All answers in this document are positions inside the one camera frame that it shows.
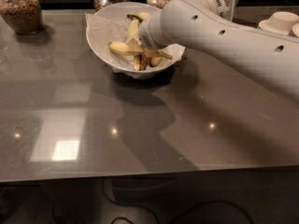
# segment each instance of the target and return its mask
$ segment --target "gray countertop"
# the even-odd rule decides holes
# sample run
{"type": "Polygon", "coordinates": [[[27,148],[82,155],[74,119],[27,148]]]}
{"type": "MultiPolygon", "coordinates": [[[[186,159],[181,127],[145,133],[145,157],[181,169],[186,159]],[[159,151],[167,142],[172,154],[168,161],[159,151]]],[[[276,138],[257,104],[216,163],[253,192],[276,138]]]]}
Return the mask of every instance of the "gray countertop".
{"type": "Polygon", "coordinates": [[[0,20],[0,181],[294,166],[298,106],[205,53],[147,80],[91,51],[85,12],[0,20]]]}

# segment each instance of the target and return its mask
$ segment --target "robot vent grille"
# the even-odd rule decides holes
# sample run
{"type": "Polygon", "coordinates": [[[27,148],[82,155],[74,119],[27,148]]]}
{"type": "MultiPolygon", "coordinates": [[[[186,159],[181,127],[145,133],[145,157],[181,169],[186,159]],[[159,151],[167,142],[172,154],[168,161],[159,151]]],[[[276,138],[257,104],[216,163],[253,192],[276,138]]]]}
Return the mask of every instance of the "robot vent grille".
{"type": "Polygon", "coordinates": [[[145,35],[142,36],[142,40],[143,40],[143,42],[144,42],[149,48],[152,47],[152,45],[151,45],[149,39],[148,39],[145,35]]]}
{"type": "Polygon", "coordinates": [[[215,1],[216,1],[216,3],[217,3],[218,7],[221,7],[221,6],[222,6],[221,0],[215,0],[215,1]]]}

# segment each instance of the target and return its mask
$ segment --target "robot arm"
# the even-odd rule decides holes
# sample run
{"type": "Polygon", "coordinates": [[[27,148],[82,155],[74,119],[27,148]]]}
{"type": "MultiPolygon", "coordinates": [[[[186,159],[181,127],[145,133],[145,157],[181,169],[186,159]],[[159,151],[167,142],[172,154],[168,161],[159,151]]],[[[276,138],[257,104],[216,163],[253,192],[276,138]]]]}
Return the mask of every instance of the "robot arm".
{"type": "Polygon", "coordinates": [[[141,23],[141,42],[201,50],[299,104],[299,39],[227,21],[223,0],[210,1],[171,1],[141,23]]]}

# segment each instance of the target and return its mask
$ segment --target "black screw hole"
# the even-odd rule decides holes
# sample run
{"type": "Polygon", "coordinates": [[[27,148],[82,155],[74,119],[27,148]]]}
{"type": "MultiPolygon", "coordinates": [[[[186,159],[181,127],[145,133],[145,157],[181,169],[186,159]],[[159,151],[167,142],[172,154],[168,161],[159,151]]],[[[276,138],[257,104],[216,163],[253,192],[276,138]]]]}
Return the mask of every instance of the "black screw hole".
{"type": "Polygon", "coordinates": [[[274,52],[281,52],[283,50],[284,50],[284,46],[279,46],[274,50],[274,52]]]}
{"type": "Polygon", "coordinates": [[[225,34],[225,30],[219,31],[218,35],[224,35],[225,34]]]}

